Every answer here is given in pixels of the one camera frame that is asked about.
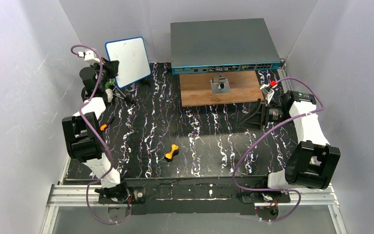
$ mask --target wooden platform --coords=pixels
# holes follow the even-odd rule
[[[212,73],[180,75],[181,105],[202,106],[263,100],[263,94],[254,71],[220,73],[228,79],[231,92],[213,94]]]

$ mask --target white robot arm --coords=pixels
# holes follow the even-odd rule
[[[271,189],[319,188],[325,189],[330,183],[340,151],[330,146],[320,128],[316,109],[316,99],[312,94],[288,91],[280,98],[281,105],[269,105],[277,84],[262,85],[267,105],[261,101],[255,110],[246,115],[240,125],[247,129],[261,130],[269,122],[306,114],[293,120],[298,136],[298,146],[290,156],[286,168],[268,175],[267,187]]]
[[[98,124],[98,118],[106,107],[102,97],[94,97],[83,109],[82,113],[103,136]],[[65,141],[68,154],[71,158],[89,167],[97,178],[101,178],[107,172],[111,163],[103,152],[101,144],[95,138],[94,133],[85,124],[79,112],[62,120]],[[125,197],[127,195],[126,185],[122,183],[120,173],[113,168],[105,177],[101,178],[103,190],[97,191],[106,197]]]

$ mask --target white wall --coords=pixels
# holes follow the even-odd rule
[[[171,61],[170,23],[264,18],[287,57],[317,0],[59,0],[79,39],[105,56],[110,40],[142,36],[150,62]]]
[[[348,232],[374,233],[374,1],[319,0],[287,65],[326,105],[319,120],[342,153],[332,183]]]
[[[58,1],[0,0],[0,233],[39,233],[67,157],[61,120],[73,114],[85,63]]]

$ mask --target floor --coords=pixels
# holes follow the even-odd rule
[[[125,88],[137,105],[120,99],[107,107],[100,125],[112,116],[106,131],[114,165],[124,178],[231,176],[239,158],[263,135],[238,127],[254,103],[182,107],[179,77],[167,73],[166,63],[151,64],[150,85],[135,83]],[[278,80],[277,71],[256,71],[260,83]],[[280,86],[274,101],[283,93]],[[265,131],[274,125],[269,124]],[[296,147],[296,130],[289,123],[272,133],[248,154],[238,175],[263,175],[282,170]],[[164,160],[172,144],[180,153]],[[91,171],[71,160],[65,183],[94,179]]]

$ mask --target orange object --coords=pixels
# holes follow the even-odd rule
[[[172,161],[174,159],[174,156],[178,154],[179,148],[177,145],[172,144],[171,145],[171,151],[169,153],[166,153],[165,159],[167,161]]]
[[[108,125],[107,125],[107,124],[104,124],[104,125],[102,125],[102,126],[100,127],[100,129],[101,129],[101,131],[104,131],[107,127],[108,127]]]
[[[100,129],[101,131],[104,131],[106,128],[108,128],[108,126],[114,121],[115,117],[113,116],[110,120],[108,120],[108,122],[106,124],[103,124]]]

